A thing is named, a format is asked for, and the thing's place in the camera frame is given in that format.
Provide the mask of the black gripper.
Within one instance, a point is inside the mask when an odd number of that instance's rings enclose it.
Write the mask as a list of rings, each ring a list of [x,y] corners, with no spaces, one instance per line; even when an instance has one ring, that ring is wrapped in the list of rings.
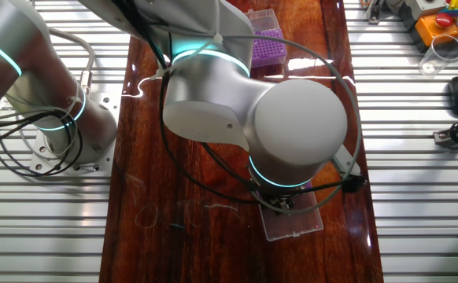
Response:
[[[290,197],[296,197],[302,194],[311,193],[310,189],[302,186],[283,188],[275,186],[254,186],[254,189],[259,196],[266,201],[270,201],[270,205],[274,207],[277,215],[281,214],[283,209],[292,210],[294,208],[294,201]]]

